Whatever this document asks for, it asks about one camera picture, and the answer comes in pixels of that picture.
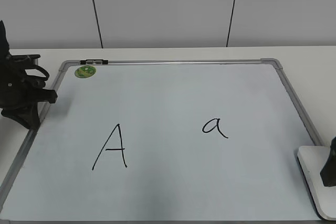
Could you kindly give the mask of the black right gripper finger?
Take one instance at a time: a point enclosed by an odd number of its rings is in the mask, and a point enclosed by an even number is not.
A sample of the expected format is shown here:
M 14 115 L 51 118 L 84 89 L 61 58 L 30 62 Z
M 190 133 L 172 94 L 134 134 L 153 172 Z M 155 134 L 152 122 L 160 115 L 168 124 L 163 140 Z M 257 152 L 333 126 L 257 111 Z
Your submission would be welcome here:
M 336 184 L 335 169 L 336 169 L 336 159 L 335 159 L 335 146 L 336 139 L 331 141 L 329 157 L 320 172 L 320 176 L 325 187 L 333 187 Z

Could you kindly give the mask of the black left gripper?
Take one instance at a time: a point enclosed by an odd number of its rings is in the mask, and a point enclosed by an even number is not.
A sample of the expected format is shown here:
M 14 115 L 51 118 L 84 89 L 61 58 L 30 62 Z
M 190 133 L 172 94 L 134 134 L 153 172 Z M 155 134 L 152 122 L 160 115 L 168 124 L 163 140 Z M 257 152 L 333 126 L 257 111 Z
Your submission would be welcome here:
M 50 74 L 44 68 L 39 65 L 22 67 L 13 56 L 7 54 L 1 57 L 1 115 L 28 130 L 36 130 L 40 127 L 38 107 L 31 104 L 53 104 L 57 93 L 45 89 Z

